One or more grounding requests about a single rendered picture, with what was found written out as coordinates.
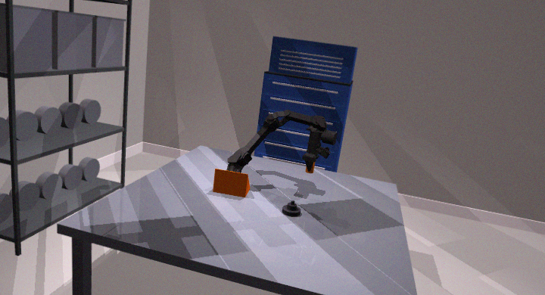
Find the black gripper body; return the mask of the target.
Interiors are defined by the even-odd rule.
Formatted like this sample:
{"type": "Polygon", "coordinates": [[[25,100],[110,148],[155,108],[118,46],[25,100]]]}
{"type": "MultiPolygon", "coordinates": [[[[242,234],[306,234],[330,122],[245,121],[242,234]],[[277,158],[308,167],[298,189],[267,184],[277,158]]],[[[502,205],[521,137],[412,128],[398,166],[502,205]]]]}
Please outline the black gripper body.
{"type": "Polygon", "coordinates": [[[309,140],[307,142],[307,144],[308,144],[307,153],[305,153],[302,156],[302,160],[315,162],[316,161],[316,156],[317,156],[316,155],[316,150],[321,145],[321,142],[315,142],[315,141],[310,141],[309,140]]]}

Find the dark round pedestal with short shaft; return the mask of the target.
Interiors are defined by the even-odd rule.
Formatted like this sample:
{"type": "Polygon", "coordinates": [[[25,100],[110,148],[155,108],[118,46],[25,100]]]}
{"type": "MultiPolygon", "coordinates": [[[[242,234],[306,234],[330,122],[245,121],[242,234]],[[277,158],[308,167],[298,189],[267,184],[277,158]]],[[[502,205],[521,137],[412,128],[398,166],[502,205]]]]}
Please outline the dark round pedestal with short shaft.
{"type": "Polygon", "coordinates": [[[292,200],[288,205],[283,206],[282,213],[286,216],[297,217],[301,214],[301,209],[297,207],[297,204],[292,200]]]}

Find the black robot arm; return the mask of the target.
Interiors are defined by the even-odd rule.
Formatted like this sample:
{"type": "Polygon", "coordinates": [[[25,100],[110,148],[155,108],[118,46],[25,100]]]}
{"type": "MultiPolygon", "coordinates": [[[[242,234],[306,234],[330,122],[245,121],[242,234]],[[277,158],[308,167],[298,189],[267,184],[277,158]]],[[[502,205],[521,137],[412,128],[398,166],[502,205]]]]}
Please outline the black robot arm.
{"type": "MultiPolygon", "coordinates": [[[[307,128],[310,131],[310,141],[320,142],[335,145],[337,132],[327,130],[327,124],[323,116],[308,116],[302,113],[296,113],[290,110],[278,111],[269,114],[264,120],[263,127],[259,132],[246,144],[245,147],[238,149],[228,160],[227,171],[240,172],[246,164],[251,160],[252,152],[257,146],[268,136],[269,133],[277,130],[278,127],[285,125],[289,120],[297,123],[303,123],[310,126],[307,128]],[[283,117],[281,120],[278,117],[283,117]]],[[[328,158],[329,147],[323,148],[321,145],[316,150],[316,155],[321,155],[328,158]]]]}

